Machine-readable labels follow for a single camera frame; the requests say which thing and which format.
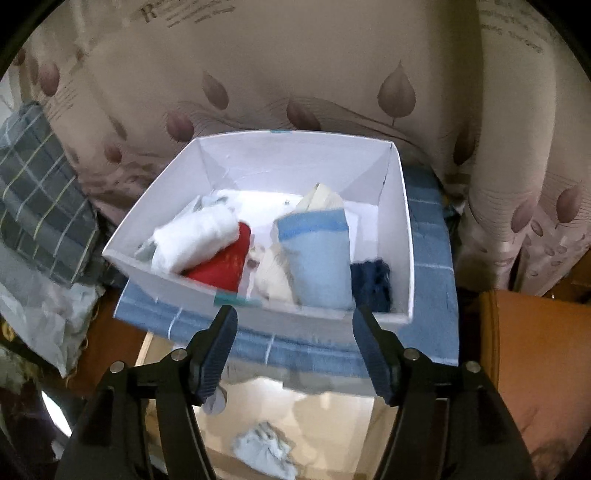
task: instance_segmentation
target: gray fabric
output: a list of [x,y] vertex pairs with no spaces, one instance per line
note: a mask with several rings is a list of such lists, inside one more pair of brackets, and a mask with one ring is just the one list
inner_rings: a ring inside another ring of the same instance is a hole
[[112,283],[95,211],[37,102],[0,128],[0,239],[60,284]]

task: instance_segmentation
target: beige cloth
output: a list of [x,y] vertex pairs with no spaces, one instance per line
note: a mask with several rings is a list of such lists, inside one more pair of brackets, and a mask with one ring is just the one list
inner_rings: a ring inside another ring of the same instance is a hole
[[67,0],[15,62],[116,222],[196,135],[300,128],[430,165],[464,208],[460,286],[519,258],[541,294],[590,244],[590,83],[524,0]]

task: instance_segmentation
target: light blue cloth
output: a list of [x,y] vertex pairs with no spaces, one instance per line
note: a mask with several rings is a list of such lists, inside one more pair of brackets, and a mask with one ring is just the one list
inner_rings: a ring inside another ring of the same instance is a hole
[[349,227],[343,209],[293,213],[277,220],[279,242],[303,306],[353,309]]
[[[413,233],[415,295],[413,322],[402,327],[397,335],[404,346],[418,348],[431,360],[457,365],[456,286],[437,179],[421,167],[403,170]],[[131,282],[121,295],[115,316],[177,343],[187,343],[212,321],[156,301]],[[298,372],[368,376],[355,344],[293,340],[240,326],[230,357]]]

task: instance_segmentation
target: blue tablecloth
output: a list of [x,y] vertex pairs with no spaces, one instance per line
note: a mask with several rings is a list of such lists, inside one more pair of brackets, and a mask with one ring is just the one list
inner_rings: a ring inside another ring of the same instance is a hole
[[[421,167],[405,167],[413,232],[415,296],[413,322],[397,332],[404,346],[433,361],[458,363],[458,309],[449,236],[436,178]],[[125,287],[115,316],[141,329],[186,344],[212,319],[154,300],[137,285]],[[231,358],[338,377],[368,376],[355,344],[312,342],[239,328]]]

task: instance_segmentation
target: blue stripe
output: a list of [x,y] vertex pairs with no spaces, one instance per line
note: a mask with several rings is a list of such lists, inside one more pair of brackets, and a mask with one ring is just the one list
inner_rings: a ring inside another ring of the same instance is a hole
[[343,209],[294,213],[277,220],[279,241],[284,242],[302,233],[348,232]]

